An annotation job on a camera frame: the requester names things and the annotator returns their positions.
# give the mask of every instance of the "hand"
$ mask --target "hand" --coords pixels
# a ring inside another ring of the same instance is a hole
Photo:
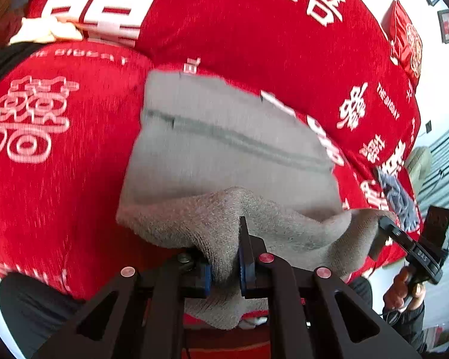
[[[389,290],[384,294],[384,306],[386,309],[394,310],[401,309],[404,306],[404,299],[407,296],[406,280],[409,276],[409,271],[406,267],[403,267],[398,275],[394,277],[394,283]],[[424,296],[426,295],[426,287],[422,283],[418,283],[414,286],[412,296],[414,297],[407,307],[407,310],[412,311],[424,302]]]

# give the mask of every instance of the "blue-gray cloth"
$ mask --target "blue-gray cloth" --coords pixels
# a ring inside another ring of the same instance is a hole
[[[387,202],[398,215],[399,221],[401,222],[401,229],[405,232],[412,232],[419,223],[414,201],[395,176],[384,173],[380,168],[376,168],[376,171],[379,184],[383,188]]]

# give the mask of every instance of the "folded gray fabric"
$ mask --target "folded gray fabric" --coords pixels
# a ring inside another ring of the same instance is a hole
[[[412,232],[419,223],[414,201],[395,176],[384,173],[380,168],[376,168],[376,172],[387,202],[389,202],[391,209],[398,215],[399,221],[401,222],[401,229],[404,232]]]
[[[384,213],[342,211],[333,164],[300,121],[220,79],[152,72],[145,89],[117,221],[158,246],[204,253],[212,294],[187,299],[186,313],[231,329],[266,308],[239,291],[241,215],[270,252],[309,270],[343,276],[384,245]]]

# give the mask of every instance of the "person's leg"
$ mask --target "person's leg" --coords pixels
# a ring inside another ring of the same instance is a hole
[[[7,275],[0,283],[0,310],[3,319],[27,359],[83,303],[18,273]]]
[[[372,288],[369,280],[357,277],[348,286],[372,308]]]

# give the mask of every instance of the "person's arm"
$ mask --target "person's arm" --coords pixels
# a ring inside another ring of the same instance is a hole
[[[401,309],[403,307],[404,299],[407,296],[406,279],[408,274],[407,268],[403,267],[399,274],[394,277],[393,285],[384,294],[384,315],[390,310]],[[422,284],[416,285],[412,295],[414,297],[413,300],[407,309],[401,313],[401,316],[392,327],[419,353],[423,353],[427,348],[424,343],[424,332],[422,331],[424,321],[424,296],[426,295],[425,286]]]

